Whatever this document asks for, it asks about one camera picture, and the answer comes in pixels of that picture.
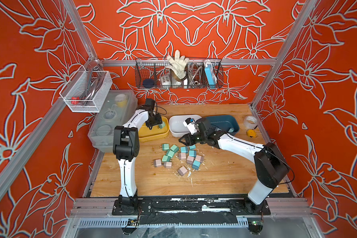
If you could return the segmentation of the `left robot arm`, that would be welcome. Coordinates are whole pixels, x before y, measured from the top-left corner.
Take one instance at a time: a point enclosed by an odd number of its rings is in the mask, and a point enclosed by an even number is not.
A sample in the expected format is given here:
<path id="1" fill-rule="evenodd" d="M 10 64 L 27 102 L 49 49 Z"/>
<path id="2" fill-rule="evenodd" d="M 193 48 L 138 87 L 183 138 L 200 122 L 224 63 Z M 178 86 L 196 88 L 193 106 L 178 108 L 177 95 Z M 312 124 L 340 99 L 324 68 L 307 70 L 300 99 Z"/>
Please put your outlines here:
<path id="1" fill-rule="evenodd" d="M 162 123 L 162 117 L 155 109 L 157 103 L 146 99 L 145 104 L 136 109 L 134 115 L 122 126 L 114 129 L 113 153 L 118 160 L 121 173 L 119 206 L 130 211 L 138 209 L 137 187 L 135 182 L 135 161 L 139 154 L 138 132 L 142 125 L 150 130 Z"/>

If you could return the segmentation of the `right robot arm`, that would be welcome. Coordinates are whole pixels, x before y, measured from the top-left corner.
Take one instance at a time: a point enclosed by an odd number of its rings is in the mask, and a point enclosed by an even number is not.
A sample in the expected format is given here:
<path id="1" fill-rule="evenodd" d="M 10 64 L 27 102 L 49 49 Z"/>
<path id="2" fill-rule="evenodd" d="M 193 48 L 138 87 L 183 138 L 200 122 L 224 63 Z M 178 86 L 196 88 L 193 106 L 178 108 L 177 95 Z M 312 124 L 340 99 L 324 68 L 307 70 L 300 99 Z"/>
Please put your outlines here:
<path id="1" fill-rule="evenodd" d="M 257 181 L 249 191 L 248 197 L 244 199 L 244 208 L 249 214 L 260 210 L 266 197 L 292 171 L 273 143 L 263 145 L 236 138 L 212 125 L 206 118 L 198 120 L 187 118 L 182 124 L 189 131 L 179 139 L 179 142 L 185 146 L 207 144 L 235 153 L 254 163 Z"/>

